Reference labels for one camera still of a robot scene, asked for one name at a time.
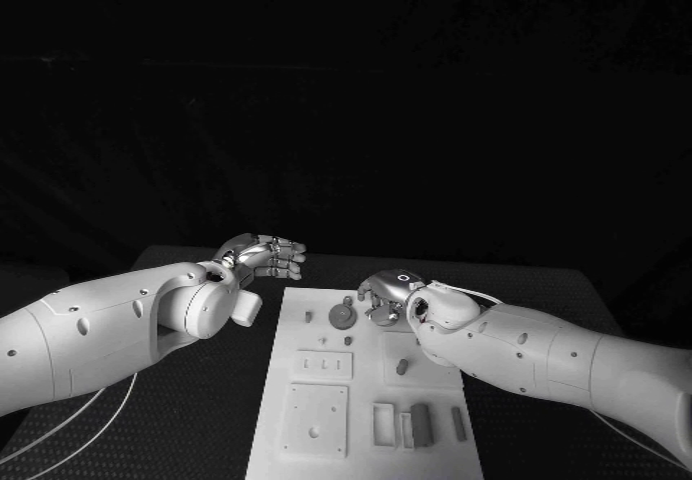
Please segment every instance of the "robotic hand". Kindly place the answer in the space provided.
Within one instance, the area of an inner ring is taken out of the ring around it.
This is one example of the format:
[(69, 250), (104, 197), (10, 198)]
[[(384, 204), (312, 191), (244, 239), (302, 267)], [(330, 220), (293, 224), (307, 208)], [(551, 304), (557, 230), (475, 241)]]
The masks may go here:
[(64, 288), (0, 318), (0, 416), (113, 385), (230, 317), (251, 326), (255, 277), (300, 279), (306, 246), (244, 234), (212, 261), (176, 263)]
[(371, 320), (404, 315), (423, 351), (498, 388), (600, 412), (643, 432), (692, 469), (692, 352), (593, 332), (524, 307), (480, 306), (463, 289), (405, 270), (372, 275)]

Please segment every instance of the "dark background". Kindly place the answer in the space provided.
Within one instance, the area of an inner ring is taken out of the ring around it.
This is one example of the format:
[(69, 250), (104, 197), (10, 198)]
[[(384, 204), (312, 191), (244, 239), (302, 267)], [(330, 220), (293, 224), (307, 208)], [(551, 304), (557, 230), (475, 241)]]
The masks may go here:
[(77, 282), (152, 244), (254, 232), (577, 268), (632, 336), (691, 343), (689, 2), (20, 2), (0, 18), (2, 261)]

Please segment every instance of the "white cable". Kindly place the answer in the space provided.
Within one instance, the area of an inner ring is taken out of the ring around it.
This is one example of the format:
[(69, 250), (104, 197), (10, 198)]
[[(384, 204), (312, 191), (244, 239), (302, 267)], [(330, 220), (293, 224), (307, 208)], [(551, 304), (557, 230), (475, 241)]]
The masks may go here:
[(20, 448), (16, 452), (0, 459), (0, 465), (8, 463), (13, 458), (22, 455), (28, 450), (31, 450), (51, 435), (58, 433), (68, 423), (81, 415), (87, 407), (94, 403), (101, 393), (104, 393), (106, 388), (103, 388), (98, 393), (91, 397), (91, 400), (84, 404), (82, 408), (72, 414), (72, 416), (39, 438), (36, 439), (26, 447)]
[(502, 303), (495, 297), (492, 297), (490, 295), (486, 295), (485, 293), (475, 292), (473, 290), (467, 290), (466, 288), (453, 287), (452, 285), (447, 285), (446, 283), (439, 282), (437, 280), (434, 280), (434, 283), (437, 283), (439, 285), (443, 285), (447, 288), (452, 288), (453, 290), (459, 290), (460, 292), (470, 293), (472, 295), (477, 295), (480, 298), (490, 300), (496, 304)]
[(601, 419), (603, 423), (632, 442), (635, 442), (645, 450), (649, 450), (655, 455), (658, 455), (663, 460), (671, 462), (676, 467), (681, 467), (684, 470), (688, 472), (692, 472), (689, 468), (679, 462), (676, 462), (674, 459), (668, 458), (663, 454), (661, 454), (653, 448), (646, 446), (639, 440), (630, 437), (607, 420), (603, 418), (603, 416), (591, 410), (591, 413)]
[(123, 403), (120, 404), (119, 409), (116, 410), (116, 413), (113, 414), (111, 419), (108, 420), (108, 423), (104, 425), (104, 428), (98, 431), (98, 433), (94, 435), (91, 440), (80, 447), (80, 450), (77, 450), (69, 457), (64, 458), (51, 468), (46, 468), (39, 474), (36, 474), (33, 477), (28, 478), (26, 480), (35, 480), (39, 478), (42, 475), (45, 475), (51, 470), (58, 468), (75, 455), (80, 454), (80, 452), (93, 444), (93, 442), (97, 440), (97, 438), (101, 436), (104, 433), (106, 429), (111, 425), (113, 421), (116, 420), (116, 417), (119, 416), (120, 411), (123, 410), (123, 407), (126, 406), (127, 399), (130, 398), (130, 393), (133, 392), (133, 387), (134, 387), (134, 381), (137, 380), (137, 374), (133, 375), (133, 382), (130, 383), (130, 389), (127, 390), (126, 398), (123, 399)]

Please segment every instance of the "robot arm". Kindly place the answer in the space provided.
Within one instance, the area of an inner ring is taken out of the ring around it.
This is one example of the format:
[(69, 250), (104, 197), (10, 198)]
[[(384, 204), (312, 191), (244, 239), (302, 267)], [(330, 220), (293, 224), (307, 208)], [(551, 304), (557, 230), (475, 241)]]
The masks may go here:
[(255, 276), (300, 279), (306, 247), (240, 235), (214, 260), (72, 285), (0, 318), (0, 416), (113, 385), (211, 338), (228, 318), (251, 326)]
[(371, 320), (401, 315), (433, 362), (498, 388), (584, 407), (643, 432), (692, 468), (692, 352), (596, 333), (537, 310), (483, 309), (404, 270), (374, 275)]

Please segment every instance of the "dark table surface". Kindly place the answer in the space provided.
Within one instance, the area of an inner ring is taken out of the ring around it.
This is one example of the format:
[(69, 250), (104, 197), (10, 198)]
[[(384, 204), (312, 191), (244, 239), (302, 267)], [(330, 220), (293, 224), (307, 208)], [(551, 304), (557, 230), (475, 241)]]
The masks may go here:
[[(153, 246), (134, 270), (208, 260), (212, 248)], [(42, 478), (235, 479), (248, 466), (284, 287), (355, 290), (379, 270), (405, 268), (428, 280), (479, 290), (599, 332), (622, 335), (599, 294), (576, 270), (392, 258), (309, 255), (303, 280), (258, 279), (264, 300), (254, 326), (230, 323), (217, 336), (176, 351), (137, 378), (108, 430)], [(522, 397), (465, 375), (488, 480), (691, 478), (571, 405)], [(106, 425), (130, 379), (110, 388), (72, 424), (0, 466), (25, 479), (65, 458)], [(90, 395), (35, 407), (2, 456), (28, 445), (77, 411)]]

